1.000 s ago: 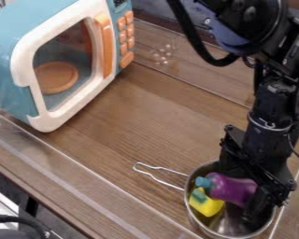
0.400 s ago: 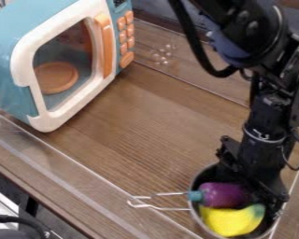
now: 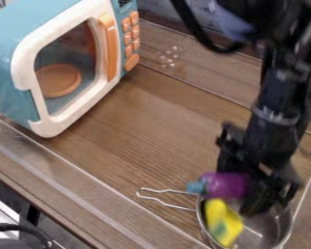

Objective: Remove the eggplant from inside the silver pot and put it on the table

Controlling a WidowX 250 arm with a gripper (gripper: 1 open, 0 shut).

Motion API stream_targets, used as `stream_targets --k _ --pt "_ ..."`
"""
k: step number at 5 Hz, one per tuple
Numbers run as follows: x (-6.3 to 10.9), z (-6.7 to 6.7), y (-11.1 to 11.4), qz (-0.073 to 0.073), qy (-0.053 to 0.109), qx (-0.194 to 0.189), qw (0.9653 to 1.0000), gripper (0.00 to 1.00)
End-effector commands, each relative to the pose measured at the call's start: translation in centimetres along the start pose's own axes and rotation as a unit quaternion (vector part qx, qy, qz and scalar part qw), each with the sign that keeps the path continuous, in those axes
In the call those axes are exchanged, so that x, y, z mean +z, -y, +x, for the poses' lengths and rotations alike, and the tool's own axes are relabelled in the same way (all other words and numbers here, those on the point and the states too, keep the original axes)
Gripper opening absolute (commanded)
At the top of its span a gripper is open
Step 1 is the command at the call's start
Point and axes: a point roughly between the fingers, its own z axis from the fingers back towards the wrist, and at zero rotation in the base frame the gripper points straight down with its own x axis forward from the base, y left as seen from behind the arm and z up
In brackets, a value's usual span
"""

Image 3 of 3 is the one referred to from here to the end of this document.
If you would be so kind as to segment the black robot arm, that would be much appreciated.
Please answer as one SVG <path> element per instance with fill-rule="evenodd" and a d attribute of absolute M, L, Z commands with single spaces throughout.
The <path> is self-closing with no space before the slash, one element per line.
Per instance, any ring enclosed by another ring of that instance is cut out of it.
<path fill-rule="evenodd" d="M 245 129 L 223 126 L 217 169 L 252 180 L 240 214 L 286 206 L 300 179 L 290 158 L 311 123 L 311 3 L 308 0 L 213 0 L 219 26 L 239 47 L 264 45 L 260 92 Z"/>

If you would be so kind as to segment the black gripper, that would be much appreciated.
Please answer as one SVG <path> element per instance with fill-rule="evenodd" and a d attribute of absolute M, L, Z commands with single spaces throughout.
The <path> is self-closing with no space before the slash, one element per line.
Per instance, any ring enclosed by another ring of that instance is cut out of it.
<path fill-rule="evenodd" d="M 245 128 L 232 123 L 221 124 L 216 138 L 216 170 L 244 173 L 254 181 L 240 205 L 241 216 L 251 218 L 266 213 L 275 205 L 286 208 L 300 189 L 300 179 L 290 158 L 298 149 L 308 121 L 307 110 L 272 116 L 254 109 Z"/>

